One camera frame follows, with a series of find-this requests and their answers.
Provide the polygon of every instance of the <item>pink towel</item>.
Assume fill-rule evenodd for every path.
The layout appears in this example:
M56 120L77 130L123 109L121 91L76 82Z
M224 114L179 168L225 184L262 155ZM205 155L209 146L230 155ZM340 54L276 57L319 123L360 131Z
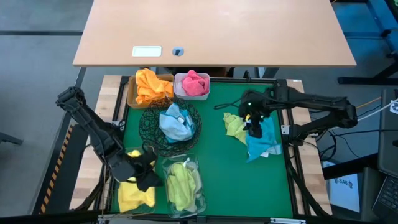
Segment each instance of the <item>pink towel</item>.
M203 96L209 92L209 79L202 78L194 70L182 80L182 88L188 96Z

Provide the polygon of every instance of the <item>yellow towel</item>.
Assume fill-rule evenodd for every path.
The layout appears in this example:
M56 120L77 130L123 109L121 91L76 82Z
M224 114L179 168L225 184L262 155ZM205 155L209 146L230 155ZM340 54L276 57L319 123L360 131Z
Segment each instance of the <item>yellow towel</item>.
M167 177L167 195L175 204L177 211L192 207L195 204L195 180L192 172L182 162L171 166Z
M242 118L230 113L224 113L226 135L235 136L239 141L246 145L247 131L243 131L244 123Z
M138 150L128 153L131 157L140 155ZM135 177L129 178L130 181L136 181ZM126 212L138 208L142 204L150 207L155 206L155 187L149 187L146 192L138 190L137 184L120 182L118 189L118 202L120 212Z
M166 96L173 97L173 86L169 81L159 80L155 72L148 68L136 73L138 104L149 104Z

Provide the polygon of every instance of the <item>green tablecloth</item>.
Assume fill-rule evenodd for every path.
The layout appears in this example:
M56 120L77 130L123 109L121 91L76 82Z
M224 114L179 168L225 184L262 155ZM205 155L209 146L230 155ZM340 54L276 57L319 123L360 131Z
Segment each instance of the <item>green tablecloth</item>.
M191 101L201 115L202 131L198 143L189 153L198 156L207 208L201 215L237 217L292 217L289 187L283 155L260 157L246 163L247 147L235 137L227 136L223 113L238 114L236 107L214 110L214 105L230 103L251 88L264 91L271 85L212 83L206 101ZM124 146L139 147L139 120L144 110L130 108ZM272 113L276 139L281 143L278 115ZM164 179L162 158L156 165L156 173ZM118 196L113 197L111 211L119 212ZM165 187L156 188L155 213L167 214Z

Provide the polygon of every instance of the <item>cloth pile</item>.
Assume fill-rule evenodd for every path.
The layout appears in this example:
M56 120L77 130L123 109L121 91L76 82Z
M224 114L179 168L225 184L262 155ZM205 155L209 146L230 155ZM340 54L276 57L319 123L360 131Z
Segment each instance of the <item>cloth pile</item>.
M160 112L159 127L169 143L187 141L195 134L195 124L188 111L180 110L176 103L172 103L167 111Z
M196 198L201 197L200 179L197 164L190 162L176 162L169 167L167 176L167 196L175 204L177 211L195 212L198 208Z
M148 68L138 70L136 73L138 104L150 104L155 100L173 97L173 86L169 81L159 80L155 72Z
M141 153L134 150L128 153L131 157L137 157ZM135 177L129 178L130 181L136 181ZM142 204L149 207L155 206L155 187L149 187L146 192L138 189L137 184L120 182L118 189L118 202L120 212L126 212L138 208Z
M235 136L243 144L248 146L249 157L246 162L251 162L258 157L268 157L269 154L279 155L282 153L280 144L275 139L274 121L271 117L265 118L260 123L262 138L255 138L244 131L245 123L239 116L224 113L226 135Z
M177 83L177 93L184 92L188 96L203 96L209 93L210 80L200 77L194 70L189 70L187 76Z

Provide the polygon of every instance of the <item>wooden table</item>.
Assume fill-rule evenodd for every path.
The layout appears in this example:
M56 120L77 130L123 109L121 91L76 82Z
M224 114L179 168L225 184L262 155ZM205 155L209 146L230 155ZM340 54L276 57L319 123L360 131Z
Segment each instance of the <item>wooden table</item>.
M161 56L132 57L145 45L161 46ZM356 65L329 0L95 0L73 64Z
M99 97L95 109L97 113L103 120L111 121L112 115L115 107L115 101L119 91L121 76L116 75L106 75L104 77L101 90L99 92ZM287 80L288 86L292 86L299 91L303 91L303 84L301 80ZM124 89L123 99L125 102L127 97L127 88ZM124 103L121 103L121 109L119 110L119 119L123 116ZM305 108L294 108L293 119L296 124L305 124L310 122L310 115L308 109ZM283 111L284 120L287 121L287 113ZM316 144L313 138L307 138L307 142ZM315 200L321 205L321 207L331 214L331 208L329 203L328 194L326 192L325 181L323 179L322 167L319 160L319 155L317 149L313 146L304 144L299 147L302 169L305 177L305 184L311 194L314 196ZM75 190L73 193L72 202L70 208L76 208L82 201L87 197L87 195L93 190L95 185L98 183L100 177L102 163L97 158L92 148L86 149L83 160L81 162L80 171L78 174ZM304 214L302 196L299 188L295 186L296 198L298 211L300 214Z

